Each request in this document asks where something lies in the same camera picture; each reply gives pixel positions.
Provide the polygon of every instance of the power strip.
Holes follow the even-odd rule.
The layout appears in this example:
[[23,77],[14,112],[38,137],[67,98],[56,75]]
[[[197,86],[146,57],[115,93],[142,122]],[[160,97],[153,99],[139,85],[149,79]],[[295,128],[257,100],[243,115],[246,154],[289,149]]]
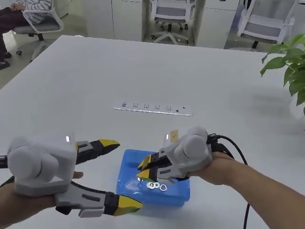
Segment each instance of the power strip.
[[187,106],[177,106],[170,104],[157,104],[149,102],[138,102],[138,101],[116,101],[113,106],[115,110],[123,111],[136,111],[136,112],[147,112],[164,115],[181,115],[181,116],[193,116],[191,109]]

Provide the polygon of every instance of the white table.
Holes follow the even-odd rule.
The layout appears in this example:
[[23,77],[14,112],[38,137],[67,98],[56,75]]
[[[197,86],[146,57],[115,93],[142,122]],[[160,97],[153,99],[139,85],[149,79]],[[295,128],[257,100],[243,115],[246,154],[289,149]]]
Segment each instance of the white table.
[[[260,77],[263,55],[63,36],[0,90],[1,152],[16,135],[50,130],[116,139],[119,149],[77,166],[82,185],[115,191],[125,149],[158,150],[168,130],[202,125],[232,138],[262,173],[305,193],[304,126],[289,113],[283,71]],[[113,110],[117,99],[185,104],[194,117]],[[0,182],[8,177],[2,170]],[[190,201],[160,218],[80,219],[77,211],[67,217],[49,209],[12,228],[241,229],[245,207],[229,187],[191,178]],[[266,228],[253,210],[248,228]]]

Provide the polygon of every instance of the human hand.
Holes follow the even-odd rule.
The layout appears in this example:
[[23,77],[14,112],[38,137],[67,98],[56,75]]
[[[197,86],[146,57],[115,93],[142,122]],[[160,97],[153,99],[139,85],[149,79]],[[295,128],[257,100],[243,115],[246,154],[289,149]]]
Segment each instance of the human hand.
[[22,5],[22,4],[19,4],[19,3],[15,3],[15,6],[14,6],[13,10],[24,11],[25,10],[25,5]]
[[213,161],[208,167],[191,172],[190,176],[201,177],[214,185],[228,185],[230,179],[235,175],[236,169],[242,165],[225,153],[214,152]]
[[16,5],[17,5],[17,3],[11,4],[10,9],[11,9],[11,10],[15,10]]
[[[82,172],[74,172],[74,179],[82,178]],[[14,192],[14,183],[0,188],[0,229],[24,221],[46,208],[55,207],[54,196],[27,197]]]

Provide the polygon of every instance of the white office chair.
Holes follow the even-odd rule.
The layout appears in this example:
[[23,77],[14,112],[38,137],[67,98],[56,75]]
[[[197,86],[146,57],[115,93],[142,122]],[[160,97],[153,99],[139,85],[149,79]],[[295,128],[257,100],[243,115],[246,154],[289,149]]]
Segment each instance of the white office chair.
[[245,0],[238,25],[238,36],[281,44],[289,37],[295,23],[293,17],[299,0]]
[[151,40],[157,43],[169,37],[174,44],[178,44],[176,38],[183,39],[188,44],[188,37],[172,32],[172,23],[179,24],[180,31],[183,30],[183,25],[188,30],[189,21],[194,16],[195,0],[151,0],[151,3],[151,19],[162,22],[162,30],[164,24],[168,23],[168,30],[153,33]]
[[[45,13],[48,15],[48,17],[41,23],[34,25],[29,20],[29,13]],[[54,0],[52,0],[51,10],[25,10],[23,11],[23,16],[28,21],[29,25],[17,27],[13,29],[13,31],[17,34],[28,34],[30,37],[38,35],[39,40],[18,47],[16,54],[18,56],[21,56],[22,48],[24,48],[24,46],[37,44],[37,47],[34,49],[31,59],[31,61],[33,61],[41,53],[41,51],[43,51],[44,48],[48,47],[55,41],[51,39],[45,40],[43,37],[43,33],[59,32],[63,30],[64,26],[62,20],[58,17],[55,11]]]

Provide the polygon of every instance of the blue plastic container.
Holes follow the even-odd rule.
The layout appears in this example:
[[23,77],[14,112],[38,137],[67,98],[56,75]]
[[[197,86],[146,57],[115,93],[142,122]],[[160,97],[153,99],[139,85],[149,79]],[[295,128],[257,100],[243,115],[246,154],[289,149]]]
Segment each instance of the blue plastic container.
[[148,189],[147,181],[138,181],[136,175],[139,173],[137,167],[141,161],[154,152],[128,149],[125,151],[116,193],[131,197],[145,204],[158,204],[181,207],[190,199],[190,181],[177,181],[174,184],[166,184],[165,192],[159,189]]

